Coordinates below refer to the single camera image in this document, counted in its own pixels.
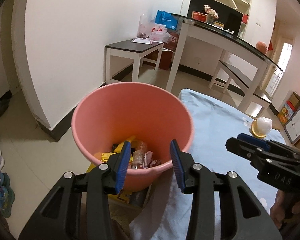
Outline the right hand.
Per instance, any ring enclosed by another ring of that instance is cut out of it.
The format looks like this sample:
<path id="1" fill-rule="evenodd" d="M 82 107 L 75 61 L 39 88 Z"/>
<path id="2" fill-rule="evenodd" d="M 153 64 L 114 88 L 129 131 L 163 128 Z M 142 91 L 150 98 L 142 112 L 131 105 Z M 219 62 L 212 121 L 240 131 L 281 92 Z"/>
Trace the right hand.
<path id="1" fill-rule="evenodd" d="M 280 229 L 285 219 L 285 215 L 287 212 L 286 204 L 284 202 L 287 201 L 287 195 L 285 192 L 278 190 L 275 198 L 275 202 L 270 209 L 270 217 L 273 220 L 275 226 Z M 300 215 L 300 201 L 294 204 L 292 207 L 292 214 Z"/>

